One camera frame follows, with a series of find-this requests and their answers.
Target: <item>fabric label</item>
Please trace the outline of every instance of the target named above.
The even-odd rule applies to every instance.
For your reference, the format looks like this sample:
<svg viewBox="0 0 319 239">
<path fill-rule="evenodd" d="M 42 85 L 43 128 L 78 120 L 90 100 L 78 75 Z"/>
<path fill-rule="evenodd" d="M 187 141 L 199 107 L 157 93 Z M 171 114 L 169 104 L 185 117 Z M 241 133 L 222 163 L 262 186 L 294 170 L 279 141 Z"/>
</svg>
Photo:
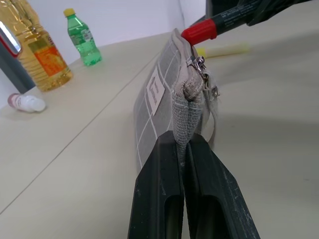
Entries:
<svg viewBox="0 0 319 239">
<path fill-rule="evenodd" d="M 152 114 L 155 115 L 158 107 L 160 105 L 160 101 L 163 98 L 165 92 L 165 87 L 160 81 L 158 68 L 155 67 L 155 70 L 151 76 L 151 79 L 147 85 L 147 93 L 149 97 L 149 103 L 152 108 Z"/>
</svg>

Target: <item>plastic bottle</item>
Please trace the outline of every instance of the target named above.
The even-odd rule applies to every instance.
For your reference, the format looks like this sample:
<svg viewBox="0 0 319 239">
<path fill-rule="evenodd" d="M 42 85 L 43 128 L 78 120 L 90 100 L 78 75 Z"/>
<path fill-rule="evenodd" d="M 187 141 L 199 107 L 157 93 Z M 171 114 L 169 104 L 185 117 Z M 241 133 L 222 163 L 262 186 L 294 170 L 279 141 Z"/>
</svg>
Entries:
<svg viewBox="0 0 319 239">
<path fill-rule="evenodd" d="M 18 60 L 41 91 L 53 90 L 72 78 L 72 72 L 26 0 L 1 0 L 0 21 L 19 40 Z"/>
<path fill-rule="evenodd" d="M 12 94 L 8 98 L 8 104 L 17 110 L 25 112 L 41 112 L 45 109 L 45 102 L 35 96 Z"/>
<path fill-rule="evenodd" d="M 101 53 L 95 45 L 87 24 L 76 17 L 75 11 L 72 8 L 67 8 L 63 13 L 68 19 L 69 36 L 79 51 L 84 65 L 91 66 L 101 61 Z"/>
</svg>

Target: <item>metal zipper slider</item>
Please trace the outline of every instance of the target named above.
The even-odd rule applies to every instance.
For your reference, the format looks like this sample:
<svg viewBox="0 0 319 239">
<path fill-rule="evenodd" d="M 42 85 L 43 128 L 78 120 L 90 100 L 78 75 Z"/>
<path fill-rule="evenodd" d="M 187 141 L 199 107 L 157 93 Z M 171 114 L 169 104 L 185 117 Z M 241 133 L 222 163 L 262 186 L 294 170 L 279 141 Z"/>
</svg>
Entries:
<svg viewBox="0 0 319 239">
<path fill-rule="evenodd" d="M 208 80 L 209 76 L 207 73 L 204 72 L 206 70 L 206 66 L 204 65 L 205 58 L 203 56 L 198 56 L 196 58 L 191 56 L 186 60 L 186 63 L 187 66 L 192 66 L 195 68 L 204 82 Z"/>
</svg>

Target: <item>red cap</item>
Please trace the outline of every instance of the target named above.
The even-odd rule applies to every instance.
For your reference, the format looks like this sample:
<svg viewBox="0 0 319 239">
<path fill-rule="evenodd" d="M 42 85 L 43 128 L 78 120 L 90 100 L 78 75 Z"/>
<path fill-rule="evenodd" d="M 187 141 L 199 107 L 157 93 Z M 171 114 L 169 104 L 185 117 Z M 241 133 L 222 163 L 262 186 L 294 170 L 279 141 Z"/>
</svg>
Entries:
<svg viewBox="0 0 319 239">
<path fill-rule="evenodd" d="M 193 46 L 208 39 L 215 39 L 217 37 L 216 25 L 212 19 L 206 19 L 185 29 L 181 36 Z"/>
</svg>

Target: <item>yellow object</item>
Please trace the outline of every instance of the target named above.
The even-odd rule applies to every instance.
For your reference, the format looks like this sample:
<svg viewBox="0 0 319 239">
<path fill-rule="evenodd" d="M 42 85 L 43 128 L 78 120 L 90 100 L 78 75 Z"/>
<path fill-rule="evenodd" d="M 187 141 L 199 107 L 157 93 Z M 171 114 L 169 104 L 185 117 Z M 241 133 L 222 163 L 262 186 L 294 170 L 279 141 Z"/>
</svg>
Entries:
<svg viewBox="0 0 319 239">
<path fill-rule="evenodd" d="M 246 53 L 250 51 L 250 47 L 247 43 L 239 43 L 219 48 L 197 48 L 196 51 L 199 56 L 209 58 Z"/>
<path fill-rule="evenodd" d="M 58 88 L 72 78 L 72 72 L 26 0 L 2 0 L 0 21 L 19 40 L 22 50 L 18 60 L 41 91 Z"/>
<path fill-rule="evenodd" d="M 70 15 L 74 15 L 75 11 L 73 8 L 67 8 L 66 10 L 63 11 L 65 16 L 70 16 Z"/>
</svg>

